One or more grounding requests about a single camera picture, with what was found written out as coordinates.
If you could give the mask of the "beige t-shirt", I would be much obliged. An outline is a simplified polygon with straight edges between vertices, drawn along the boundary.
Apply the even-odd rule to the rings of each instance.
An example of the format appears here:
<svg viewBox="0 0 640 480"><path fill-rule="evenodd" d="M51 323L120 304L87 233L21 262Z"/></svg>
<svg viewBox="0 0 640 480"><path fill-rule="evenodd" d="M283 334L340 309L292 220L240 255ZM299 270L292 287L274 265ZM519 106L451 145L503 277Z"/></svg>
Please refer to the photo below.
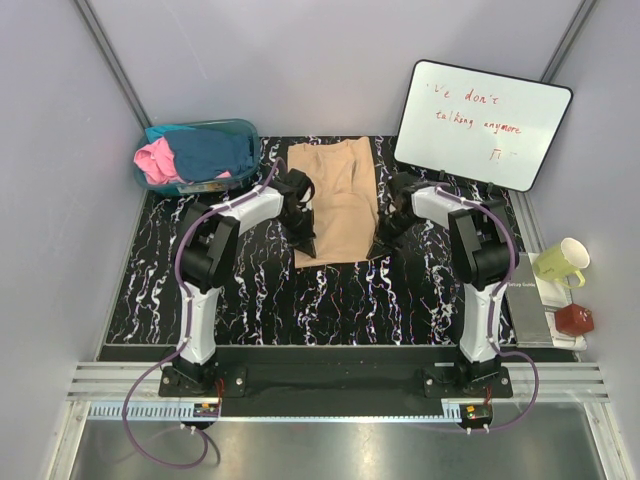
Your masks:
<svg viewBox="0 0 640 480"><path fill-rule="evenodd" d="M313 182L316 256L295 253L295 267L357 263L367 259L378 223L376 172L370 140L288 148L288 166Z"/></svg>

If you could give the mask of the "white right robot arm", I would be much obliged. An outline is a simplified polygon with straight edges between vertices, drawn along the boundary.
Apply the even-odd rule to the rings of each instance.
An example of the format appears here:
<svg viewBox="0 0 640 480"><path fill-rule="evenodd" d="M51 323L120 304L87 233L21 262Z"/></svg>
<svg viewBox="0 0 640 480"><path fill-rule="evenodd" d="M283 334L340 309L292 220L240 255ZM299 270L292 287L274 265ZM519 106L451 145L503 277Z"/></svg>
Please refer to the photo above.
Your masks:
<svg viewBox="0 0 640 480"><path fill-rule="evenodd" d="M444 183L422 182L408 173L393 176L387 185L391 203L379 213L367 257L392 254L400 248L400 237L423 220L449 232L452 269L465 295L452 381L463 395L476 396L500 372L501 305L519 262L505 202L468 200Z"/></svg>

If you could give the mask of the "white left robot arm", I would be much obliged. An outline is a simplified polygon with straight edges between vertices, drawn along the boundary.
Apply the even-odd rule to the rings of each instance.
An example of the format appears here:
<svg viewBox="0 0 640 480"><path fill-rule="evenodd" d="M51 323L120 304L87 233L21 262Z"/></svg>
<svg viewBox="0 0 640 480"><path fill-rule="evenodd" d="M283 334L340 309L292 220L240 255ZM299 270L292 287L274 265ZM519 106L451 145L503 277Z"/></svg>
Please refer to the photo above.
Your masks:
<svg viewBox="0 0 640 480"><path fill-rule="evenodd" d="M188 210L174 254L181 342L172 366L193 395L206 395L215 386L217 302L233 276L241 235L275 219L289 246L314 258L314 194L312 180L292 169L281 179L269 175L265 183L230 201L211 206L195 203Z"/></svg>

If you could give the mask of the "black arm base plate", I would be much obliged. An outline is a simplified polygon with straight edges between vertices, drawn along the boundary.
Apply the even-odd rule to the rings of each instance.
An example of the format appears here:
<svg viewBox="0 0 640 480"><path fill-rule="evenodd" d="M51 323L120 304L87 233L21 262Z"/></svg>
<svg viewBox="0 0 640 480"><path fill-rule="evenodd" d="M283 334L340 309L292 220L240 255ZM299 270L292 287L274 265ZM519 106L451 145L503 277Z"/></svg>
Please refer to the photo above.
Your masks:
<svg viewBox="0 0 640 480"><path fill-rule="evenodd" d="M427 398L508 399L513 388L499 359L470 366L447 346L223 346L202 366L174 360L162 368L162 397L222 393L247 398L265 391L390 391Z"/></svg>

